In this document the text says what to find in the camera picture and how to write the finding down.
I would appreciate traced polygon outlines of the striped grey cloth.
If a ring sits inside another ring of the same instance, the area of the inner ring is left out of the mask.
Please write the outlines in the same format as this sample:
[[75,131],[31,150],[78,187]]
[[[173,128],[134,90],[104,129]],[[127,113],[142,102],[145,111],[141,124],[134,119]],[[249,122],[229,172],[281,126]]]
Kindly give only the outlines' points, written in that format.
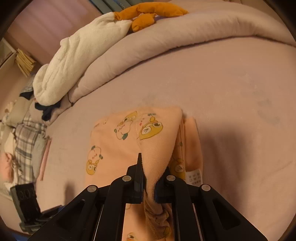
[[35,76],[31,76],[29,78],[28,83],[22,88],[19,97],[23,97],[27,100],[30,100],[32,96],[34,95],[34,90],[33,90],[33,81],[34,81]]

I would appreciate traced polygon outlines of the folded pink garment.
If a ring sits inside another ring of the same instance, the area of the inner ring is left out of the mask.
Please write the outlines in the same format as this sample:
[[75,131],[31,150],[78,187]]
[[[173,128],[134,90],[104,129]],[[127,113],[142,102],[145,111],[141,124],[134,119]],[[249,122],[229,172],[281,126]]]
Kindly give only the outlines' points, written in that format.
[[39,176],[37,178],[38,181],[43,181],[51,142],[52,142],[52,139],[51,138],[48,139],[48,142],[46,144],[46,148],[45,148],[45,151],[44,151],[43,159],[42,159],[42,162],[41,162],[41,166],[40,166],[40,173],[39,173]]

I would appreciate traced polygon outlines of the beige pillow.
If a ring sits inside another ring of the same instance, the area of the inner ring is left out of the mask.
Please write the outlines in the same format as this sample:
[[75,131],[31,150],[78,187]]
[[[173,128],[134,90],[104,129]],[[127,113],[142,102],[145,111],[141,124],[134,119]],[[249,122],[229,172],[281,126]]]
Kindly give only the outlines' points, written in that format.
[[27,100],[24,97],[18,97],[15,101],[12,101],[8,104],[8,112],[4,114],[4,117],[1,119],[4,125],[16,127],[21,123],[27,114],[33,98]]

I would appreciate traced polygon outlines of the pink folded cloth on pillow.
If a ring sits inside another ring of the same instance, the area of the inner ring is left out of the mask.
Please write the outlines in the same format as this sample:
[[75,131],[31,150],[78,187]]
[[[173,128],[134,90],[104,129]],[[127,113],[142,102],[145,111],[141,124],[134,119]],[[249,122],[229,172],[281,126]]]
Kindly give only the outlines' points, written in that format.
[[12,183],[14,179],[13,156],[5,151],[1,152],[1,177],[8,183]]

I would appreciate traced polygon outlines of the white goose plush toy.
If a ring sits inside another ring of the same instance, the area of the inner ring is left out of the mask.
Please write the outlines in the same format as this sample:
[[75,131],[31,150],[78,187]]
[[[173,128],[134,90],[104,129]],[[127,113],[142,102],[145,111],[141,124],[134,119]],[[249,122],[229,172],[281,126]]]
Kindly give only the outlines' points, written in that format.
[[123,39],[155,23],[156,16],[173,18],[188,11],[172,3],[140,3],[120,12],[106,13],[60,42],[50,63],[33,80],[37,103],[50,106],[60,101],[98,57]]

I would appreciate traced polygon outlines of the pink curtain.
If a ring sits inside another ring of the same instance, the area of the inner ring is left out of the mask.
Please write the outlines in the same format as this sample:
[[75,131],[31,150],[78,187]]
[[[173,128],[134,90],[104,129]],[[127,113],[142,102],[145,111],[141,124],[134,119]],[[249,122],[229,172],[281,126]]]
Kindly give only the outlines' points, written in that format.
[[60,41],[101,13],[90,1],[32,1],[13,21],[4,38],[40,64],[49,63]]

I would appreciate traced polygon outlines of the peach cartoon print shirt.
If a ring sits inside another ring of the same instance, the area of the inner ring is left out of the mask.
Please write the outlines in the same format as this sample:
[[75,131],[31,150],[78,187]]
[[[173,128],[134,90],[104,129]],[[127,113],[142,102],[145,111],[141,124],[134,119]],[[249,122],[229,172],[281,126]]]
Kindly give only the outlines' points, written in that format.
[[170,204],[154,200],[157,181],[171,175],[199,186],[203,157],[196,121],[179,107],[136,108],[97,121],[90,135],[85,186],[109,185],[142,159],[144,201],[125,208],[123,240],[172,240]]

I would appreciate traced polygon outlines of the plaid pillow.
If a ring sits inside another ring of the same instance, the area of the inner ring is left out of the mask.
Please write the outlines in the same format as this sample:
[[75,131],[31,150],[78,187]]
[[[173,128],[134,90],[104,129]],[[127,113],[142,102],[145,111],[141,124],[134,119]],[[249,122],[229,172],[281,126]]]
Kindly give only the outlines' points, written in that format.
[[19,184],[36,182],[32,168],[32,149],[38,135],[48,139],[46,137],[46,126],[43,123],[33,121],[31,115],[26,114],[15,130],[15,157],[20,168]]

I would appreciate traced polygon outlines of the lilac bed sheet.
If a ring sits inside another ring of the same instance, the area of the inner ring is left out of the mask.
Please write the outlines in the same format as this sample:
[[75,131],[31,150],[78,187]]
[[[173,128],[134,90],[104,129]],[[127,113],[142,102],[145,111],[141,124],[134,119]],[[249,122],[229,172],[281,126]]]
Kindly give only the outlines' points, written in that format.
[[84,189],[97,120],[139,106],[177,105],[197,121],[203,180],[278,240],[295,216],[295,47],[232,38],[179,48],[145,61],[81,98],[48,133],[52,145],[41,209]]

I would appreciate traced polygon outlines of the folded grey garment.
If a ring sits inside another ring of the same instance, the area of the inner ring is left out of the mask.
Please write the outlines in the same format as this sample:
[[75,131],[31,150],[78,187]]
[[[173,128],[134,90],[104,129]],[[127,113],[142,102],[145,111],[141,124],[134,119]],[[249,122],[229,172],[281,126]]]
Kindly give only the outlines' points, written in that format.
[[32,149],[32,168],[33,168],[33,175],[35,179],[38,178],[40,173],[41,163],[42,163],[47,142],[48,142],[47,138],[44,138],[41,135],[38,135]]

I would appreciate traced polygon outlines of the teal curtain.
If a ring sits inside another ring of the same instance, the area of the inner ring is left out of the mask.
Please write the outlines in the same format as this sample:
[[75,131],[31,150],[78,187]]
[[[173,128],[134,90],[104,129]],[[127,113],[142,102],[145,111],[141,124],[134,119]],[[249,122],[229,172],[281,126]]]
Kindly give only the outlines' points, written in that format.
[[140,3],[152,2],[152,1],[142,1],[142,0],[89,0],[89,1],[102,14],[106,14],[112,11],[122,11],[126,8],[135,6]]

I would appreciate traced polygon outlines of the cream garment on pillow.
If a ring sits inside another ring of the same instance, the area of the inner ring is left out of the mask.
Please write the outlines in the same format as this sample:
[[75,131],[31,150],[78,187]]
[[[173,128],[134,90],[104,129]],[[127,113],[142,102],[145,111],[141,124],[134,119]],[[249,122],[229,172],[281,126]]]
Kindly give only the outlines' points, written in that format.
[[11,159],[15,159],[15,128],[11,126],[3,125],[3,131],[1,132],[1,163],[7,160],[7,156],[11,156]]

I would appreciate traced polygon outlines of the lilac folded duvet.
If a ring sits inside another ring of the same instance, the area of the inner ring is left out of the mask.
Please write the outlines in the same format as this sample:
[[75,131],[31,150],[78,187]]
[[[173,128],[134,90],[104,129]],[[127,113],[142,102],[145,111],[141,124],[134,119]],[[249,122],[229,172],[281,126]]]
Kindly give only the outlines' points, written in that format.
[[183,1],[189,11],[184,16],[164,18],[135,33],[130,33],[91,63],[75,85],[61,99],[61,106],[52,111],[49,121],[42,120],[42,111],[29,108],[34,121],[47,126],[82,97],[138,63],[171,49],[232,37],[260,37],[295,45],[288,28],[257,9],[225,1]]

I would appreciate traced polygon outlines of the dark navy garment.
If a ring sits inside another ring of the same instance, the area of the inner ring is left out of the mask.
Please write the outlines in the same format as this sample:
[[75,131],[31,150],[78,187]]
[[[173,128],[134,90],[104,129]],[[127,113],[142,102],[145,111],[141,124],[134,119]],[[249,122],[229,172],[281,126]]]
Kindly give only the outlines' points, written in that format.
[[50,106],[44,106],[39,104],[38,102],[35,102],[35,109],[42,111],[43,121],[49,121],[52,116],[52,111],[56,108],[59,108],[60,106],[61,106],[61,100]]

